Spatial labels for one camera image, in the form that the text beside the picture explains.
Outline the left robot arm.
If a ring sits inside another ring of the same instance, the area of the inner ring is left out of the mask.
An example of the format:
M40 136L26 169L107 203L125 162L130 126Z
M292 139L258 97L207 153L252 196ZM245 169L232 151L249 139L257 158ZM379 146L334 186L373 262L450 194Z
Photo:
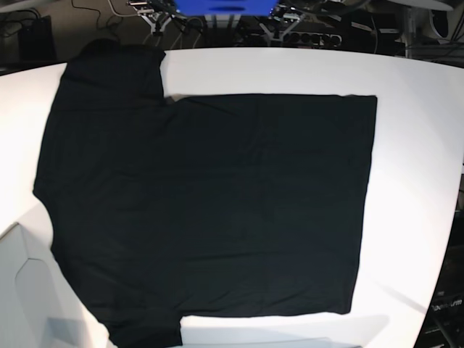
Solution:
M255 16L268 46L281 47L302 34L298 27L305 21L322 23L327 19L343 20L349 14L366 8L369 1L279 1L267 16Z

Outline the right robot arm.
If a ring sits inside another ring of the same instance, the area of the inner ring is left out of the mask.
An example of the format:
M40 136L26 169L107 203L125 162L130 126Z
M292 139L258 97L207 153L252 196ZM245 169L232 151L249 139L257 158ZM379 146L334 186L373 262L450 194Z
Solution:
M151 37L162 38L166 27L170 24L184 25L186 16L181 14L175 1L171 0L147 0L126 1L133 7L136 14L150 27Z

